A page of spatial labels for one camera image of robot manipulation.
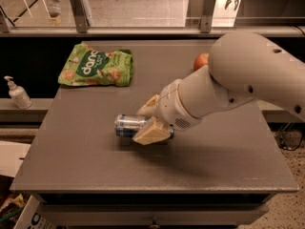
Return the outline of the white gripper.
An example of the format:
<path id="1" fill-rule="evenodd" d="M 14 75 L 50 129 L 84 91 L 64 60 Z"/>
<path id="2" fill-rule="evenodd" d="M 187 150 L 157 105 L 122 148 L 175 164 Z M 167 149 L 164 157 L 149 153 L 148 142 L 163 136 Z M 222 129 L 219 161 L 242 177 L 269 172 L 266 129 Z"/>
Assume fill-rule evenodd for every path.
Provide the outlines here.
<path id="1" fill-rule="evenodd" d="M 166 86 L 160 95 L 151 97 L 136 112 L 137 115 L 150 119 L 132 138 L 134 142 L 141 145 L 153 144 L 171 137 L 172 129 L 169 126 L 176 131 L 187 131 L 201 122 L 200 119 L 189 114 L 183 106 L 179 95 L 180 82 L 181 79 L 176 79 Z"/>

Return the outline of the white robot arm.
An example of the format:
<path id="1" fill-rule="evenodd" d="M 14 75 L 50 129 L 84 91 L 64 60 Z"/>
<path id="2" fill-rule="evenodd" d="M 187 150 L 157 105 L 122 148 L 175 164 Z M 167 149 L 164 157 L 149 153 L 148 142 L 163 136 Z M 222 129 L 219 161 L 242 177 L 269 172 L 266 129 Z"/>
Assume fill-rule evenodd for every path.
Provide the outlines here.
<path id="1" fill-rule="evenodd" d="M 176 79 L 139 110 L 148 118 L 132 140 L 149 145 L 187 131 L 206 115 L 263 100 L 305 120 L 305 64 L 264 36 L 236 31 L 212 45 L 208 64 Z"/>

